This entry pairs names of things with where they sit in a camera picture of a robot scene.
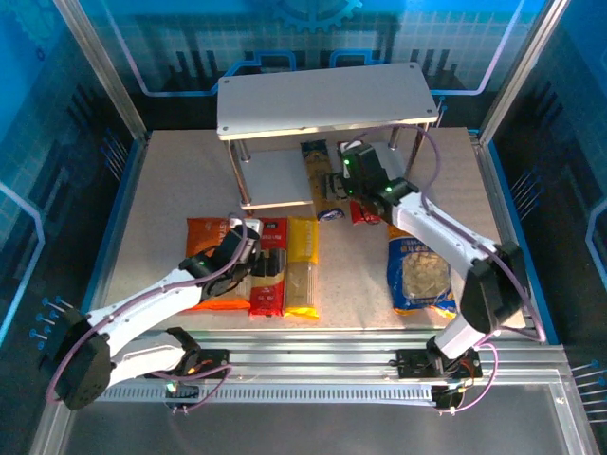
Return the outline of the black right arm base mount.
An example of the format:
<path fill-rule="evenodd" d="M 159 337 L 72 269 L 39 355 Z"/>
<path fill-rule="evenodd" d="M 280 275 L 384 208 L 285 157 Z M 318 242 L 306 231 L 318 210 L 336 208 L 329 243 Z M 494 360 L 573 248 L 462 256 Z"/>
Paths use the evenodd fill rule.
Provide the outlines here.
<path fill-rule="evenodd" d="M 389 365 L 396 368 L 400 379 L 476 379 L 483 376 L 479 355 L 473 349 L 455 359 L 430 350 L 402 349 L 395 352 Z"/>

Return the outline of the yellow spaghetti bag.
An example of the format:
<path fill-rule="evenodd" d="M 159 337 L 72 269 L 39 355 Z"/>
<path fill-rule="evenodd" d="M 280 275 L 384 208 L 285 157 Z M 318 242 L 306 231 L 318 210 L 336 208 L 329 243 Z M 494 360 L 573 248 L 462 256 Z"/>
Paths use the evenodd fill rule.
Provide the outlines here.
<path fill-rule="evenodd" d="M 286 258 L 285 315 L 318 319 L 319 223 L 315 218 L 288 218 Z"/>

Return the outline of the orange pasta bag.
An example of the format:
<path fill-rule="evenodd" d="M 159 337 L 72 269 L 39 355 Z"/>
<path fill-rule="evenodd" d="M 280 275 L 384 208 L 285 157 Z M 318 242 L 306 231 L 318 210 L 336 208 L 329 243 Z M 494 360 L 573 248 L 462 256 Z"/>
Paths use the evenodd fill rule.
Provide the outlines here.
<path fill-rule="evenodd" d="M 219 246 L 229 231 L 230 222 L 223 218 L 188 218 L 187 227 L 185 253 L 191 257 L 206 248 Z M 201 301 L 189 312 L 248 311 L 249 294 L 249 279 L 244 279 L 227 294 Z"/>

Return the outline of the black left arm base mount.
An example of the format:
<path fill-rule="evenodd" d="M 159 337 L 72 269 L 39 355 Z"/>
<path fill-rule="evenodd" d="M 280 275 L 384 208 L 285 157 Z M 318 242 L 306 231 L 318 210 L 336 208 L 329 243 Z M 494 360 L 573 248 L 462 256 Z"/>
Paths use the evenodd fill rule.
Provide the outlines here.
<path fill-rule="evenodd" d="M 223 379 L 225 366 L 230 362 L 230 351 L 225 349 L 199 349 L 186 352 L 177 365 L 164 373 L 175 376 L 205 374 L 203 379 Z"/>

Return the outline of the white two-tier shelf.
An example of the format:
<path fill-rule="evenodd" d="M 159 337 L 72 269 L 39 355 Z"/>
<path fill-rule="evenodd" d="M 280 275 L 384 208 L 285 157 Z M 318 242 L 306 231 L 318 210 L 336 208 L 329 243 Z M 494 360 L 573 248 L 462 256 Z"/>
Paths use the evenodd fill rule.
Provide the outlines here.
<path fill-rule="evenodd" d="M 437 118 L 417 63 L 226 76 L 217 94 L 217 135 L 244 210 L 311 203 L 300 149 L 310 136 L 344 140 L 353 130 Z"/>

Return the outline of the dark blue spaghetti bag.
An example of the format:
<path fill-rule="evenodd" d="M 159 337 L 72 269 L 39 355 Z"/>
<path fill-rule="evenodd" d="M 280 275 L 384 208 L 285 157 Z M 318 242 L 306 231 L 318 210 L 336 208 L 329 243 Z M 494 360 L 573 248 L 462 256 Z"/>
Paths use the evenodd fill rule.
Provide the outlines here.
<path fill-rule="evenodd" d="M 314 211 L 319 222 L 334 221 L 345 217 L 345 200 L 325 200 L 322 195 L 322 177 L 333 173 L 326 141 L 317 139 L 301 143 L 301 153 L 311 191 Z"/>

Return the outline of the red spaghetti bag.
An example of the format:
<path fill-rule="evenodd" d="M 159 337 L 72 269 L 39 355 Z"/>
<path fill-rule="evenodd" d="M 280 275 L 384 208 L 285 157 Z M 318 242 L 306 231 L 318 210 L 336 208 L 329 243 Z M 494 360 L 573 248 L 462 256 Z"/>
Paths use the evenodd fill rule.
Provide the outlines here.
<path fill-rule="evenodd" d="M 283 248 L 287 250 L 286 218 L 262 218 L 263 231 L 261 238 L 261 252 L 269 248 Z M 251 316 L 281 317 L 285 300 L 285 268 L 277 277 L 257 278 L 251 272 L 250 309 Z"/>
<path fill-rule="evenodd" d="M 343 152 L 343 146 L 347 143 L 347 141 L 339 141 L 337 142 L 337 150 L 338 156 L 341 157 Z M 371 214 L 365 207 L 363 207 L 360 203 L 355 200 L 350 199 L 350 214 L 353 225 L 377 225 L 382 222 L 382 219 L 376 215 Z"/>

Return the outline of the aluminium mounting rail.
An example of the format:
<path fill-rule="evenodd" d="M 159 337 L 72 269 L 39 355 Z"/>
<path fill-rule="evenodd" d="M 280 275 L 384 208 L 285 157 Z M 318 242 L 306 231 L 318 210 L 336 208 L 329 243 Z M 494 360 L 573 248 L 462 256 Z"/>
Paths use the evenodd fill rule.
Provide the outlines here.
<path fill-rule="evenodd" d="M 407 330 L 295 330 L 194 332 L 193 338 L 208 349 L 230 351 L 230 381 L 300 384 L 377 384 L 398 379 L 389 361 L 402 349 L 421 349 L 432 331 Z M 496 382 L 547 384 L 571 371 L 564 349 L 523 337 L 495 337 L 498 360 L 491 350 L 480 350 L 483 372 L 498 367 Z"/>

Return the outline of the blue macaroni bag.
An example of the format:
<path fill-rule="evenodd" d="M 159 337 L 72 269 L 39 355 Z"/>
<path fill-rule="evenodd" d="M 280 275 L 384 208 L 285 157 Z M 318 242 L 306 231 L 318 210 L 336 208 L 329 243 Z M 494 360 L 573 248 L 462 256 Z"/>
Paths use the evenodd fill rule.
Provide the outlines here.
<path fill-rule="evenodd" d="M 393 226 L 388 226 L 386 281 L 397 314 L 431 310 L 443 318 L 455 317 L 449 264 L 412 234 Z"/>

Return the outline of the aluminium frame post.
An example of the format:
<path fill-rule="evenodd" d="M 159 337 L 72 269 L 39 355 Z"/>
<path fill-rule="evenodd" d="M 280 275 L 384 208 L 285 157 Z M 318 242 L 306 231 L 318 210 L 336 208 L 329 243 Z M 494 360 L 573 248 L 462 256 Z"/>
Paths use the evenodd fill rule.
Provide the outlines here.
<path fill-rule="evenodd" d="M 137 140 L 147 128 L 79 0 L 52 0 L 122 121 Z"/>
<path fill-rule="evenodd" d="M 569 3 L 570 0 L 545 0 L 541 13 L 482 123 L 478 138 L 482 147 L 487 148 L 493 139 L 509 108 L 540 59 Z"/>

